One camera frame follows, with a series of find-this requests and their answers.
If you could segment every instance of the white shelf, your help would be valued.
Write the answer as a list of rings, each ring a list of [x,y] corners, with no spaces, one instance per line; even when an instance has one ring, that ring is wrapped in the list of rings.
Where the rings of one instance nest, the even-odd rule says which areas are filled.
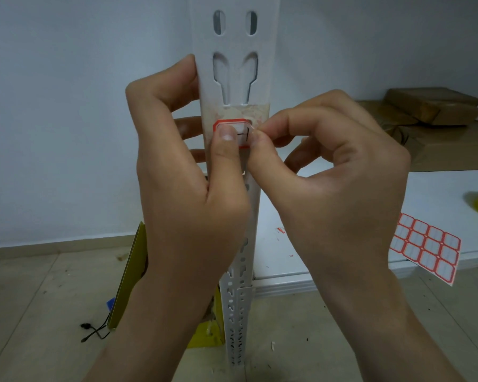
[[[330,167],[329,162],[320,159],[302,169],[300,175],[309,176]],[[478,171],[409,173],[402,212],[460,237],[461,261],[467,260],[473,255],[465,254],[478,252],[478,213],[467,202],[475,192],[478,192]],[[283,293],[314,288],[308,269],[287,235],[278,231],[279,227],[282,223],[278,212],[262,192],[253,265],[254,287],[276,285]],[[401,277],[416,267],[396,253],[389,254],[389,263]]]

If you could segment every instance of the brown cardboard box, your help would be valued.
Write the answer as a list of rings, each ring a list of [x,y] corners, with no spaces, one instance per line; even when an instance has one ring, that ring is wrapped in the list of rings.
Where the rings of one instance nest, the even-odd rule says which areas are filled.
[[[409,150],[412,172],[478,170],[478,124],[398,126],[393,138]]]
[[[444,87],[389,89],[384,100],[435,126],[466,125],[478,117],[478,98]]]
[[[418,120],[411,115],[407,115],[400,109],[382,100],[359,100],[358,103],[374,117],[379,126],[389,135],[393,135],[395,126],[418,123]]]

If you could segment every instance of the tiled floor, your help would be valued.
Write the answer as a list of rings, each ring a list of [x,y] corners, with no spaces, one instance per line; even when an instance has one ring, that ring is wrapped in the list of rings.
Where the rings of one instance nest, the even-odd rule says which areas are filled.
[[[127,249],[0,261],[0,381],[78,381],[106,341],[80,340],[101,324]],[[449,287],[423,271],[402,280],[409,303],[468,381],[478,381],[478,268]],[[256,299],[248,382],[360,381],[354,353],[315,292]],[[224,347],[186,351],[175,381],[227,381]]]

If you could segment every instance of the forearm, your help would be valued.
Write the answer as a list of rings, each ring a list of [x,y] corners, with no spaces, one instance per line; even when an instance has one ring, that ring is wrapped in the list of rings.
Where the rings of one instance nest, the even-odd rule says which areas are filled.
[[[137,283],[117,330],[85,381],[172,380],[212,295],[212,289],[189,292],[173,283],[146,277]]]
[[[395,275],[356,276],[333,286],[317,270],[315,283],[356,354],[365,380],[464,381],[417,320]]]

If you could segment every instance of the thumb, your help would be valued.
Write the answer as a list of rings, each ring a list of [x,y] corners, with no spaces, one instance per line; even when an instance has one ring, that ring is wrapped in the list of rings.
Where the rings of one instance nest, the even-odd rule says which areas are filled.
[[[260,130],[255,130],[250,142],[248,171],[275,206],[281,204],[297,179],[279,157],[273,141]]]
[[[210,162],[209,199],[224,197],[237,201],[237,197],[244,197],[248,201],[235,128],[223,124],[217,129],[211,141]]]

